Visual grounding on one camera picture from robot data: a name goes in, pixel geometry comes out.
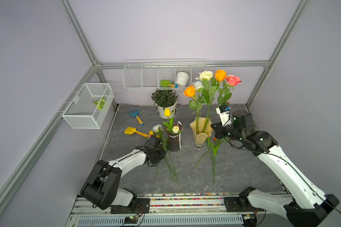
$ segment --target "pink rose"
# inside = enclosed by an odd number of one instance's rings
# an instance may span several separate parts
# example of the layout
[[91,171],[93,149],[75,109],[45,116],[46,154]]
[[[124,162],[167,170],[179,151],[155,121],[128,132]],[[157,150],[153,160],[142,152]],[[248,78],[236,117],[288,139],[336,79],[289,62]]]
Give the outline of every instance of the pink rose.
[[227,83],[231,86],[236,86],[239,83],[241,83],[240,78],[231,74],[227,75],[226,80],[227,80]]

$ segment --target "robotic arm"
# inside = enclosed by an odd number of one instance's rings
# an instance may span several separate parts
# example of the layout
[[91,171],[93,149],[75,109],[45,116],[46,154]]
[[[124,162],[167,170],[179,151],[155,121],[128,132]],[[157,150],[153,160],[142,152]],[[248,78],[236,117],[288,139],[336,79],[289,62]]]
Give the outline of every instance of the robotic arm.
[[287,218],[296,227],[315,227],[339,204],[333,194],[326,195],[303,175],[269,133],[255,129],[251,113],[239,110],[230,115],[226,105],[217,108],[216,112],[221,122],[211,125],[215,137],[240,141],[242,147],[263,161],[293,195],[289,199],[249,187],[239,195],[241,206],[249,203],[253,207],[271,211]]
[[[250,206],[262,208],[285,217],[295,227],[316,227],[339,204],[333,194],[326,195],[303,175],[269,133],[255,129],[251,113],[239,110],[230,115],[226,105],[217,108],[216,112],[221,122],[211,125],[215,137],[225,138],[234,148],[245,147],[252,152],[277,175],[293,195],[292,198],[280,197],[248,187],[239,194],[238,201],[235,201],[242,210]],[[236,147],[231,140],[239,141],[243,145]],[[102,210],[111,206],[111,213],[114,207],[119,214],[138,213],[134,211],[139,202],[145,199],[137,201],[135,193],[118,188],[120,178],[146,162],[148,166],[149,162],[153,166],[157,165],[165,156],[160,142],[159,138],[152,135],[144,146],[136,147],[119,159],[98,161],[81,189],[81,196]]]
[[161,140],[152,135],[144,146],[136,147],[129,154],[113,161],[98,161],[84,183],[80,195],[104,210],[109,206],[121,206],[131,213],[137,206],[137,195],[119,187],[120,178],[133,168],[146,162],[157,165],[165,156]]

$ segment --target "white mesh basket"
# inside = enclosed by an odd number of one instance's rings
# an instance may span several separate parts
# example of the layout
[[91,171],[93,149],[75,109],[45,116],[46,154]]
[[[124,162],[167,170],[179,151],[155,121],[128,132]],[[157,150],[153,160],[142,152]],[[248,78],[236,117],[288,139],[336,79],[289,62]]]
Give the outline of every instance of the white mesh basket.
[[[100,99],[105,101],[103,107],[95,104]],[[109,84],[83,84],[62,117],[73,129],[100,129],[113,99]]]
[[192,64],[142,64],[125,65],[123,69],[123,83],[126,90],[140,89],[174,89],[160,87],[161,80],[169,80],[175,83],[178,72],[185,72],[189,75],[189,80],[185,89],[196,80],[200,72],[207,70],[206,62],[196,62]]

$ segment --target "white pot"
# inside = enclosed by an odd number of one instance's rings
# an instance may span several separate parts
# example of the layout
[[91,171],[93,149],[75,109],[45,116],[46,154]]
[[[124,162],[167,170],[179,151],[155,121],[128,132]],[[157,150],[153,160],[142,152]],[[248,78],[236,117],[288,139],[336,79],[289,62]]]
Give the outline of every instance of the white pot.
[[178,87],[186,87],[189,80],[189,75],[185,72],[179,72],[176,75],[176,84]]
[[176,101],[176,103],[174,103],[173,106],[171,106],[171,107],[165,107],[164,110],[163,110],[163,107],[159,107],[159,106],[157,105],[159,116],[160,116],[161,118],[163,118],[163,119],[168,119],[168,117],[164,115],[165,109],[168,108],[168,109],[170,110],[169,118],[173,117],[174,114],[176,113],[176,105],[177,105],[177,101]]

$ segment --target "rose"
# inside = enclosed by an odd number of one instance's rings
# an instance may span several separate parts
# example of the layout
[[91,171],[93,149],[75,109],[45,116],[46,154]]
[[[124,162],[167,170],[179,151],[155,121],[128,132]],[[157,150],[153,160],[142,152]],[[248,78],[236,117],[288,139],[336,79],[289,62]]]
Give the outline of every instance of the rose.
[[166,117],[169,117],[169,116],[171,115],[171,111],[169,110],[169,108],[165,109],[164,115],[165,115]]
[[157,124],[157,125],[153,126],[152,130],[153,130],[153,132],[158,133],[159,130],[162,130],[162,125],[161,124]]
[[220,82],[223,81],[226,78],[226,72],[220,69],[217,70],[215,73],[215,78]]
[[178,133],[179,132],[179,127],[178,126],[174,126],[172,129],[173,133]]
[[200,88],[204,88],[202,81],[193,82],[192,85],[196,91],[198,91]]
[[195,91],[195,88],[191,85],[189,86],[184,92],[183,94],[186,96],[186,97],[193,97],[195,95],[196,91]]
[[231,74],[227,75],[226,81],[231,86],[236,86],[239,83],[241,83],[240,78],[238,78],[237,76],[231,75]]
[[214,75],[213,72],[205,70],[202,73],[200,73],[200,77],[197,77],[196,79],[199,79],[199,80],[207,79],[208,81],[210,81],[213,75]]

